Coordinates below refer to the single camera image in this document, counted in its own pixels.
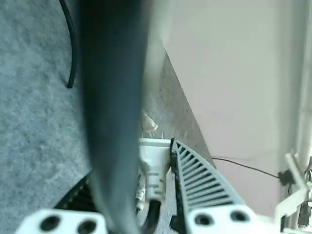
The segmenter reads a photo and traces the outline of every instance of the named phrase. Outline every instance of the black plastic part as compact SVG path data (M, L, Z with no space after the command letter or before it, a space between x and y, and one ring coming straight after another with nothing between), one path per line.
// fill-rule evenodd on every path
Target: black plastic part
M89 176L90 173L82 178L55 206L55 209L98 212L92 199Z
M286 170L285 172L279 172L278 177L283 186L288 183L295 184L295 180L293 179L293 175L290 170Z
M284 215L284 216L281 218L281 228L280 228L280 232L281 232L281 233L283 233L285 227L286 227L286 216Z
M174 231L180 233L179 218L178 218L176 215L173 215L173 216L171 217L169 227L170 227L172 230L174 230Z
M173 144L176 142L175 138L171 139L170 144L170 158L171 158L171 169L175 174L175 198L176 198L176 210L177 215L171 218L170 227L180 234L186 234L185 219L184 219L184 208L182 202L182 194L180 188L179 171L177 168L177 152L172 149Z

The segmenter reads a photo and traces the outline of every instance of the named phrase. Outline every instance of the white plastic piece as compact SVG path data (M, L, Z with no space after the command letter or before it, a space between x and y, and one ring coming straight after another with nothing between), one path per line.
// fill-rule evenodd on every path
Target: white plastic piece
M298 190L291 196L280 202L275 209L274 222L279 224L283 216L289 217L300 208L300 205L305 201L309 193L309 187L298 165L297 159L293 154L286 154L285 159L288 163L289 170L292 173L293 179L296 182Z
M271 225L265 225L256 214L245 205L226 205L196 209L189 213L188 234L277 234Z
M41 229L42 222L49 217L58 217L58 225L50 230ZM79 234L78 229L81 225L95 223L95 229L91 234L108 234L106 222L103 215L94 212L67 211L59 209L43 209L27 216L15 234Z
M165 201L166 175L170 168L170 143L168 139L139 139L140 170L146 178L145 200Z

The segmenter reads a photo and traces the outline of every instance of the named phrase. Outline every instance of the white plastic mount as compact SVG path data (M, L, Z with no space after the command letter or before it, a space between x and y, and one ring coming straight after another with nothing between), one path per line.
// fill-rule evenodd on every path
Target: white plastic mount
M94 212L43 209L27 216L15 234L108 234L104 217Z

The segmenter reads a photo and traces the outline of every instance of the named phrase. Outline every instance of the thin black wire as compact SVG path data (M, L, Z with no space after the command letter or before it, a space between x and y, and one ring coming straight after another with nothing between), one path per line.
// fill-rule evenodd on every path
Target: thin black wire
M265 171L263 171L263 170L260 170L260 169L254 168L254 167L246 166L246 165L240 164L240 163L238 163L238 162L233 162L233 161L231 161L231 160L227 160L227 159L224 159L224 158L217 158L217 157L212 157L212 159L230 162L230 163L233 163L233 164L236 164L236 165L239 165L239 166L242 166L242 167L246 167L246 168L249 168L249 169L252 169L252 170L261 172L261 173L263 173L263 174L266 174L266 175L268 175L268 176L272 176L272 177L274 177L274 178L278 178L278 179L279 179L279 177L278 177L277 175L270 174L270 173L268 173L268 172L265 172Z
M76 76L76 70L77 70L77 42L76 42L76 34L75 34L75 28L74 28L74 23L72 20L72 17L70 15L69 9L67 7L66 1L65 0L59 0L60 5L62 7L63 13L65 15L66 23L68 26L68 31L69 31L69 37L70 37L70 43L72 46L72 65L70 68L70 74L69 74L69 79L67 83L67 88L71 89L74 85L74 80Z

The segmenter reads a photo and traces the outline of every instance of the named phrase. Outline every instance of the black cord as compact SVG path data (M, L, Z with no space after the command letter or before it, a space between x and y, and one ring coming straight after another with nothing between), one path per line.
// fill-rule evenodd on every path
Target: black cord
M157 200L151 200L146 220L142 226L143 234L152 234L155 232L160 215L161 202Z
M242 167L246 167L246 168L249 168L249 169L252 169L252 170L255 170L255 171L264 173L264 174L266 174L266 175L268 175L268 176L272 176L272 177L274 177L274 178L278 178L278 179L279 179L279 177L278 177L277 175L270 174L270 173L268 173L268 172L265 172L265 171L263 171L263 170L260 170L260 169L254 168L254 167L246 166L246 165L240 164L240 163L238 163L238 162L233 162L233 161L231 161L231 160L227 160L227 159L224 159L224 158L217 158L217 157L212 157L212 159L230 162L230 163L233 163L233 164L236 164L236 165L239 165L239 166L242 166Z
M67 7L65 0L59 0L60 5L62 7L63 13L65 15L66 23L68 26L69 31L69 37L70 37L70 43L72 45L72 65L70 68L70 74L69 79L67 83L67 88L71 89L74 85L74 80L76 76L76 70L77 70L77 42L76 42L76 34L75 34L75 28L74 23L72 20L72 17L70 15L69 9Z

